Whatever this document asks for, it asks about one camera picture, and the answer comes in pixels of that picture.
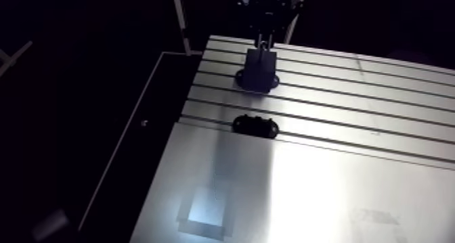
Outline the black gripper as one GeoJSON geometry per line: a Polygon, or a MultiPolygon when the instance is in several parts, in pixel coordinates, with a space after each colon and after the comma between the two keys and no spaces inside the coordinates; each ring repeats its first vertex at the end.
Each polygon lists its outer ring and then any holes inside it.
{"type": "Polygon", "coordinates": [[[247,26],[258,32],[255,47],[262,48],[262,35],[268,35],[267,48],[274,47],[273,32],[284,30],[302,12],[303,0],[238,0],[247,26]]]}

